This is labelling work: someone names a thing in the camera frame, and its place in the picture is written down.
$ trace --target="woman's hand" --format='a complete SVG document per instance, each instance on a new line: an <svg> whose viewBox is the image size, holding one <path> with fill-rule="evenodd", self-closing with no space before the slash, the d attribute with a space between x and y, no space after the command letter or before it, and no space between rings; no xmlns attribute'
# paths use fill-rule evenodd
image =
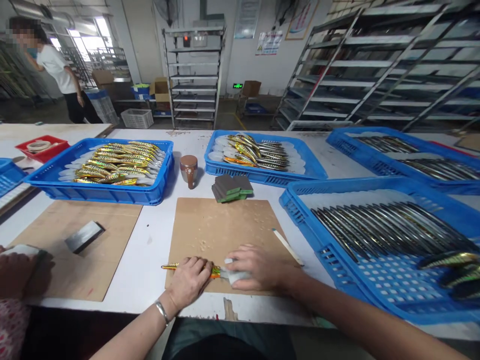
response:
<svg viewBox="0 0 480 360"><path fill-rule="evenodd" d="M171 285L165 290L175 305L175 313L197 300L211 274L211 261L196 256L182 260L173 274Z"/></svg>
<svg viewBox="0 0 480 360"><path fill-rule="evenodd" d="M37 258L16 252L2 255L4 251L0 246L0 299L21 299Z"/></svg>
<svg viewBox="0 0 480 360"><path fill-rule="evenodd" d="M240 245L237 250L230 252L227 258L236 259L225 265L227 270L251 273L251 278L233 283L232 288L238 290L283 290L287 276L301 271L252 244Z"/></svg>
<svg viewBox="0 0 480 360"><path fill-rule="evenodd" d="M78 100L78 103L80 104L80 106L83 108L85 106L85 101L82 95L77 95L76 99Z"/></svg>

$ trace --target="poster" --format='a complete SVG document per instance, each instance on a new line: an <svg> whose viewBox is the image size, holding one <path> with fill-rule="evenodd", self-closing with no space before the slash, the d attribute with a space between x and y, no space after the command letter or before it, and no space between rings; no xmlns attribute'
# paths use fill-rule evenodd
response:
<svg viewBox="0 0 480 360"><path fill-rule="evenodd" d="M261 32L255 55L277 55L282 35L282 31Z"/></svg>
<svg viewBox="0 0 480 360"><path fill-rule="evenodd" d="M235 39L253 39L259 20L261 0L240 0L236 11Z"/></svg>
<svg viewBox="0 0 480 360"><path fill-rule="evenodd" d="M300 0L291 18L285 40L303 40L319 5L319 0Z"/></svg>

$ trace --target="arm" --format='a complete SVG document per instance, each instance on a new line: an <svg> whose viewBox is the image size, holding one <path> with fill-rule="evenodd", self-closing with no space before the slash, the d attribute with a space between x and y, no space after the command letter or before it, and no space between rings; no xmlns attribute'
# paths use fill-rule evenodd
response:
<svg viewBox="0 0 480 360"><path fill-rule="evenodd" d="M462 354L397 317L325 285L301 269L279 262L262 248L242 245L227 256L230 271L248 271L234 289L282 291L332 322L375 359L466 360Z"/></svg>
<svg viewBox="0 0 480 360"><path fill-rule="evenodd" d="M42 72L45 71L45 68L35 61L35 59L30 55L30 53L27 51L27 49L23 49L23 53L25 54L26 59L28 62L34 67L35 70Z"/></svg>
<svg viewBox="0 0 480 360"><path fill-rule="evenodd" d="M82 88L80 87L79 79L73 72L72 68L70 66L65 66L63 68L68 75L70 75L71 80L73 81L73 84L75 85L75 90L76 90L76 99L80 103L81 107L83 108L85 106L84 99L82 98Z"/></svg>
<svg viewBox="0 0 480 360"><path fill-rule="evenodd" d="M171 285L158 298L169 320L192 304L202 293L212 272L212 263L198 257L185 258L175 270ZM91 360L143 360L166 327L155 304L107 342Z"/></svg>

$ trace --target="fan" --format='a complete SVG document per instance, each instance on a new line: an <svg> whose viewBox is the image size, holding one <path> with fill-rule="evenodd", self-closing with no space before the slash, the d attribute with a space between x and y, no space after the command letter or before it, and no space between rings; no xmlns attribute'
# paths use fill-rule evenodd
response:
<svg viewBox="0 0 480 360"><path fill-rule="evenodd" d="M168 27L171 27L178 18L177 0L153 0L153 3L160 16L165 19Z"/></svg>

